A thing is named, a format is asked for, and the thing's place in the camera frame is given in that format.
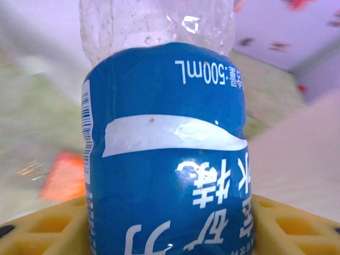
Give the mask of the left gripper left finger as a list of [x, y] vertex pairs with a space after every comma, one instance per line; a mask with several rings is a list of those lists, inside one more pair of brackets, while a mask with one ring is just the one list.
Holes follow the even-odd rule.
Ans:
[[89, 254], [86, 197], [1, 224], [1, 254]]

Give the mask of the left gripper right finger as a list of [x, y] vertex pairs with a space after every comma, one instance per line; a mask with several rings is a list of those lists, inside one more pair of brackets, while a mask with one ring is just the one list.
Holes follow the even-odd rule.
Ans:
[[253, 254], [339, 255], [339, 223], [252, 195]]

